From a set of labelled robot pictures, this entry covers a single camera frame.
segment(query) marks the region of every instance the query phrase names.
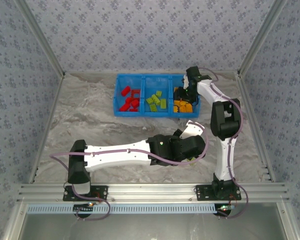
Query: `blue patterned wall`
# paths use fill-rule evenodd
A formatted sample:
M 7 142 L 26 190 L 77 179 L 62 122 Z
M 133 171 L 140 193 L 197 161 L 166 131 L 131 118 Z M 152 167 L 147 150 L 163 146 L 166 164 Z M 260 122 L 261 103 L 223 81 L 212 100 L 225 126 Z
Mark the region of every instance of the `blue patterned wall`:
M 63 70 L 238 69 L 273 0 L 27 0 Z
M 300 222 L 300 0 L 289 0 L 244 77 L 277 181 Z
M 0 0 L 0 238 L 26 183 L 59 78 L 13 0 Z

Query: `white floor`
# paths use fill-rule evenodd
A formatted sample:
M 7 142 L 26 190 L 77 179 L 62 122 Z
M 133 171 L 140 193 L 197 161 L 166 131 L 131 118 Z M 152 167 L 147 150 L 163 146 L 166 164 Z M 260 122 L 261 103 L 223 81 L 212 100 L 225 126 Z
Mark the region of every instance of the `white floor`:
M 220 76 L 216 84 L 231 98 L 241 99 L 234 74 Z M 68 152 L 76 140 L 88 145 L 121 145 L 147 139 L 156 134 L 173 134 L 183 130 L 187 119 L 114 117 L 113 95 L 116 73 L 66 74 L 54 117 L 39 162 L 35 183 L 60 183 L 67 180 L 65 169 L 49 154 Z M 211 106 L 202 98 L 196 122 L 203 124 L 209 136 L 208 152 L 200 162 L 187 166 L 117 166 L 91 173 L 93 183 L 192 183 L 211 182 L 216 167 L 216 138 L 210 131 Z M 258 159 L 252 133 L 245 122 L 234 153 L 234 173 L 239 182 L 260 182 L 261 161 Z M 68 158 L 61 158 L 68 164 Z

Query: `blue plastic tray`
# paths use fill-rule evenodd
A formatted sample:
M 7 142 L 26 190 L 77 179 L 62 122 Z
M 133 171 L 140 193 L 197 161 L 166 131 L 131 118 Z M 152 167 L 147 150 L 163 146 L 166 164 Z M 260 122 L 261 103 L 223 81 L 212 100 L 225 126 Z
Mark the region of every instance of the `blue plastic tray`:
M 193 113 L 174 112 L 174 88 L 182 87 L 183 74 L 118 74 L 113 98 L 113 112 L 117 117 L 155 117 L 155 118 L 197 118 L 200 113 L 200 100 L 193 106 Z M 129 86 L 140 89 L 140 106 L 138 112 L 119 111 L 119 108 L 130 96 L 122 96 L 121 91 Z M 157 112 L 151 112 L 146 99 L 157 91 L 162 92 L 162 99 L 166 99 L 166 109 L 157 106 Z

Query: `enclosure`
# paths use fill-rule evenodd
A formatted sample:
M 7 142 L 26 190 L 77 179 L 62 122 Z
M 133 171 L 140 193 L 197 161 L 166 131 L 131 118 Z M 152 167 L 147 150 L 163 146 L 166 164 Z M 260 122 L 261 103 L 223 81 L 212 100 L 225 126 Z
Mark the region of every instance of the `enclosure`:
M 247 193 L 232 214 L 248 196 L 250 204 L 237 219 L 218 221 L 214 207 L 224 201 L 202 202 L 194 191 L 213 181 L 218 140 L 204 96 L 192 113 L 175 112 L 175 88 L 191 66 L 205 68 L 201 75 L 240 101 L 233 171 Z M 126 86 L 140 90 L 136 112 L 120 111 Z M 166 106 L 154 112 L 147 99 L 157 91 Z M 102 148 L 172 135 L 188 120 L 205 127 L 204 158 L 91 172 L 93 186 L 107 186 L 112 214 L 77 222 L 78 202 L 63 201 L 68 173 L 49 155 L 81 139 Z M 68 156 L 60 159 L 69 164 Z M 0 1 L 0 239 L 83 233 L 300 239 L 300 0 Z

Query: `cable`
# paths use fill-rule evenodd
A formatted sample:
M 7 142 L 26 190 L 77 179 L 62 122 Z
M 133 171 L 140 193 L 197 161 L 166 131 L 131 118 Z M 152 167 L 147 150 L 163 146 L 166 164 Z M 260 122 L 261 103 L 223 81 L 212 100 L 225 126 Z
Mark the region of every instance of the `cable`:
M 230 177 L 231 177 L 233 183 L 234 183 L 238 188 L 241 188 L 241 189 L 243 190 L 243 192 L 244 192 L 244 194 L 245 194 L 245 197 L 246 197 L 246 202 L 245 202 L 244 208 L 243 208 L 240 212 L 238 212 L 237 214 L 235 214 L 235 215 L 233 215 L 233 216 L 228 216 L 228 215 L 226 215 L 224 212 L 218 211 L 219 213 L 225 215 L 225 217 L 223 217 L 223 218 L 234 219 L 234 218 L 236 218 L 236 217 L 241 216 L 241 215 L 247 210 L 247 207 L 248 207 L 248 205 L 249 205 L 249 197 L 248 197 L 248 193 L 247 193 L 247 191 L 246 191 L 240 184 L 238 184 L 238 183 L 236 182 L 234 176 L 232 175 L 231 165 L 230 165 L 231 141 L 232 141 L 234 138 L 236 138 L 236 137 L 239 135 L 239 133 L 242 131 L 242 128 L 243 128 L 243 126 L 244 126 L 244 115 L 243 115 L 243 112 L 242 112 L 241 108 L 239 107 L 239 105 L 238 105 L 236 102 L 234 102 L 234 101 L 233 101 L 232 99 L 230 99 L 229 97 L 226 97 L 226 96 L 220 94 L 220 93 L 214 88 L 214 85 L 215 85 L 214 83 L 219 81 L 219 77 L 217 76 L 217 74 L 216 74 L 214 71 L 212 71 L 212 70 L 210 70 L 209 68 L 206 68 L 206 67 L 199 67 L 199 69 L 207 70 L 207 71 L 211 72 L 211 73 L 215 76 L 216 80 L 213 80 L 213 81 L 210 83 L 210 87 L 211 87 L 212 91 L 214 91 L 214 93 L 217 94 L 219 97 L 221 97 L 221 98 L 223 98 L 223 99 L 225 99 L 225 100 L 228 100 L 230 103 L 232 103 L 232 104 L 238 109 L 239 114 L 240 114 L 240 118 L 241 118 L 241 124 L 240 124 L 240 127 L 239 127 L 238 131 L 237 131 L 237 132 L 230 138 L 230 140 L 229 140 L 228 156 L 227 156 L 227 164 L 228 164 L 228 171 L 229 171 Z
M 193 161 L 190 161 L 190 162 L 175 162 L 175 161 L 171 161 L 171 160 L 168 160 L 168 159 L 165 159 L 163 157 L 160 157 L 156 154 L 153 154 L 149 151 L 145 151 L 145 150 L 140 150 L 140 149 L 118 149 L 118 150 L 107 150 L 107 151 L 96 151 L 96 152 L 59 152 L 59 153 L 53 153 L 53 154 L 50 154 L 49 157 L 52 158 L 53 160 L 56 160 L 57 162 L 59 162 L 67 171 L 69 171 L 69 168 L 66 164 L 64 164 L 59 158 L 57 158 L 57 156 L 64 156 L 64 155 L 72 155 L 72 156 L 88 156 L 88 155 L 101 155 L 101 154 L 113 154 L 113 153 L 126 153 L 128 151 L 128 153 L 130 152 L 136 152 L 136 153 L 143 153 L 143 154 L 147 154 L 149 156 L 152 156 L 160 161 L 163 161 L 165 163 L 168 163 L 168 164 L 173 164 L 173 165 L 188 165 L 188 164 L 193 164 L 193 163 L 196 163 L 198 162 L 200 159 L 202 159 L 207 150 L 208 150 L 208 146 L 209 146 L 209 138 L 208 138 L 208 135 L 206 134 L 205 132 L 205 128 L 203 126 L 201 126 L 200 124 L 197 124 L 195 122 L 189 122 L 188 124 L 190 125 L 195 125 L 197 127 L 199 127 L 201 130 L 202 130 L 202 133 L 204 134 L 204 138 L 205 138 L 205 146 L 204 146 L 204 149 L 202 151 L 202 153 Z M 79 219 L 79 220 L 83 220 L 83 221 L 97 221 L 97 220 L 102 220 L 102 219 L 105 219 L 107 218 L 109 215 L 110 215 L 110 211 L 111 211 L 111 206 L 110 206 L 110 203 L 105 200 L 105 199 L 102 199 L 102 198 L 99 198 L 99 197 L 86 197 L 86 196 L 82 196 L 80 194 L 78 194 L 76 192 L 76 189 L 75 189 L 75 186 L 72 185 L 72 191 L 74 193 L 74 195 L 76 195 L 78 198 L 81 198 L 81 199 L 84 199 L 84 200 L 90 200 L 90 201 L 102 201 L 102 202 L 105 202 L 107 205 L 108 205 L 108 212 L 102 216 L 102 217 L 98 217 L 98 218 L 80 218 L 79 217 L 79 211 L 80 211 L 80 208 L 76 211 L 76 217 Z

